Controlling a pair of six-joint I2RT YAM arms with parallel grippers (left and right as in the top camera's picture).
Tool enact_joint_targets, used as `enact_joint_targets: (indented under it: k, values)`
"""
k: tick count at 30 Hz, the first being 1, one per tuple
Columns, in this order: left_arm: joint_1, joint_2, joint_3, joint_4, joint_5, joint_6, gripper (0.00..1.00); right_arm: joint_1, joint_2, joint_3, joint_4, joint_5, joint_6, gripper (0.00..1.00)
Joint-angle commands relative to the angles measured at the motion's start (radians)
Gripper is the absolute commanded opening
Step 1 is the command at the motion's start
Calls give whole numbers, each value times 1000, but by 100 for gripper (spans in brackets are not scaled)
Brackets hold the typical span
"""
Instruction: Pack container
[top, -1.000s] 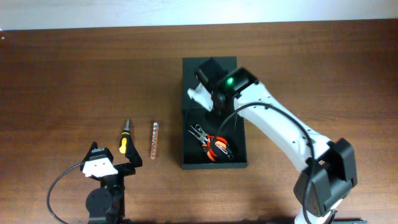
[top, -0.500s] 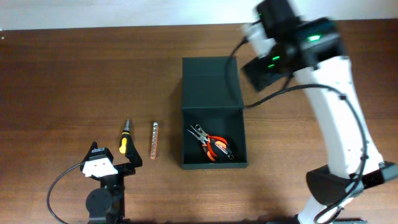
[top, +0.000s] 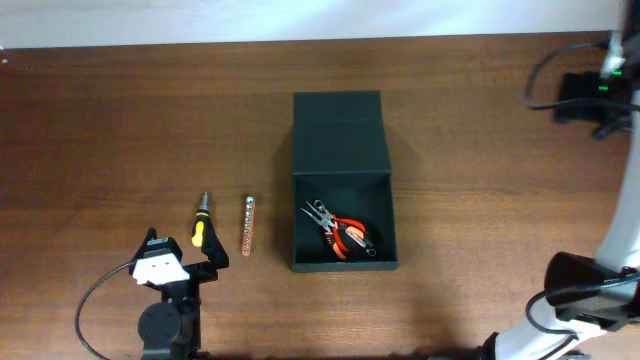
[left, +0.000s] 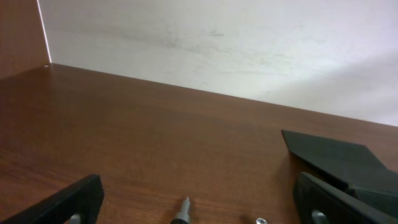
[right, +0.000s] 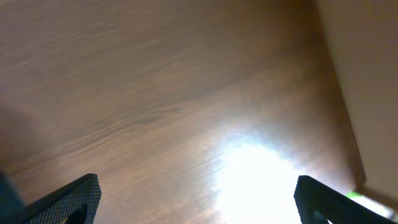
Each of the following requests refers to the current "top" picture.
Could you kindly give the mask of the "yellow black screwdriver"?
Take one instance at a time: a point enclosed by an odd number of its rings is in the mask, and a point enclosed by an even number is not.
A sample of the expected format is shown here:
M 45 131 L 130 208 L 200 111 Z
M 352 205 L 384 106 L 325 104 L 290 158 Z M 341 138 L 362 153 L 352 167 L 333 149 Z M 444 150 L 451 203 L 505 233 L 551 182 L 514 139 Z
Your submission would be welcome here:
M 205 230 L 207 223 L 210 221 L 210 213 L 208 206 L 208 193 L 204 192 L 202 195 L 201 204 L 195 214 L 195 222 L 192 227 L 191 242 L 195 247 L 200 248 L 205 239 Z

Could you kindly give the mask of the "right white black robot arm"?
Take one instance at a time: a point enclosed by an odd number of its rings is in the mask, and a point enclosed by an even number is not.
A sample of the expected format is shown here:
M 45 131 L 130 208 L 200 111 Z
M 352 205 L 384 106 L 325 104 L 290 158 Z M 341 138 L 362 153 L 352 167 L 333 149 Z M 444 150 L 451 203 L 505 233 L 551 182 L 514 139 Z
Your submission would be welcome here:
M 556 100 L 534 100 L 534 85 L 555 57 L 579 44 L 552 51 L 527 79 L 530 110 L 550 110 L 559 124 L 595 124 L 593 138 L 625 132 L 629 149 L 611 223 L 590 255 L 569 250 L 548 263 L 543 288 L 524 307 L 524 318 L 490 335 L 470 353 L 480 360 L 581 359 L 585 342 L 639 322 L 639 4 L 625 1 L 619 25 L 604 40 L 590 42 L 606 55 L 596 71 L 563 75 Z

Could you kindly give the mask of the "black gift box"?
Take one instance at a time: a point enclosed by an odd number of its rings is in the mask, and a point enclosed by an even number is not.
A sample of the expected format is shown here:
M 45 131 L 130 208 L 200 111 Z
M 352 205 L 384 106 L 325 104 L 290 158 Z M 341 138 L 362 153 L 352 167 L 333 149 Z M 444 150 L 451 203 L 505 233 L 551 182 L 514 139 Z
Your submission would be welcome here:
M 379 91 L 296 93 L 293 110 L 294 271 L 396 269 Z M 334 216 L 361 222 L 365 238 L 352 237 Z

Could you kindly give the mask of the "small red handled pliers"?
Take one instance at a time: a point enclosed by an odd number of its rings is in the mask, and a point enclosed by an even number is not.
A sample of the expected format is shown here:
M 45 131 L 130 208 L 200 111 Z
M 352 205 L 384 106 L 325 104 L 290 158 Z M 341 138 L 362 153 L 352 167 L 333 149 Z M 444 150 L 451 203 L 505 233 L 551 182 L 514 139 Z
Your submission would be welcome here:
M 343 226 L 345 231 L 352 237 L 364 239 L 366 235 L 366 227 L 359 221 L 349 218 L 333 217 L 334 223 L 339 226 Z

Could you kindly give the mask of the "orange socket bit rail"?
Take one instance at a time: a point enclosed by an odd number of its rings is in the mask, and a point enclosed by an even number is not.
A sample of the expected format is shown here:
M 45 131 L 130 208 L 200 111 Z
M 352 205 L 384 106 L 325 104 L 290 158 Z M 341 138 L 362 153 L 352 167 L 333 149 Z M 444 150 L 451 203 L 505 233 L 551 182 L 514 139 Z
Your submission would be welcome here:
M 242 237 L 242 255 L 243 256 L 249 256 L 251 254 L 254 217 L 255 217 L 255 199 L 252 196 L 247 196 L 245 200 L 245 217 L 244 217 L 244 229 L 243 229 L 243 237 Z

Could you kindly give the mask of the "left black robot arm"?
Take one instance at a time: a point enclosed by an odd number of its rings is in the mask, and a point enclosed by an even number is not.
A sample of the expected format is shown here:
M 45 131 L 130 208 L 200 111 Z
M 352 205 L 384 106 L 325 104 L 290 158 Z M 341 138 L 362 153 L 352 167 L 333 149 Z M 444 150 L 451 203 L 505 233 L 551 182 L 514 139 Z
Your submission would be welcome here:
M 129 266 L 140 285 L 160 293 L 161 300 L 148 306 L 138 320 L 144 359 L 211 359 L 201 349 L 200 286 L 218 279 L 229 266 L 211 219 L 199 211 L 192 228 L 192 242 L 207 257 L 183 265 L 182 251 L 172 237 L 159 238 L 151 228 Z

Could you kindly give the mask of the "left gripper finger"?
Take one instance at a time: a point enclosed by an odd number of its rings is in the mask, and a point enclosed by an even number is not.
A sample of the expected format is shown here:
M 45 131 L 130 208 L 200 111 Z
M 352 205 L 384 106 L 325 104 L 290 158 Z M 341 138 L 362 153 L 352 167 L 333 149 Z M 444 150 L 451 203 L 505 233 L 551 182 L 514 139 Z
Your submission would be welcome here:
M 216 235 L 211 219 L 203 217 L 200 221 L 203 223 L 201 252 L 217 269 L 228 268 L 228 254 Z
M 150 242 L 153 242 L 156 239 L 157 239 L 156 229 L 153 227 L 149 228 L 142 244 L 136 251 L 137 260 L 153 257 L 156 255 L 156 245 L 150 245 Z

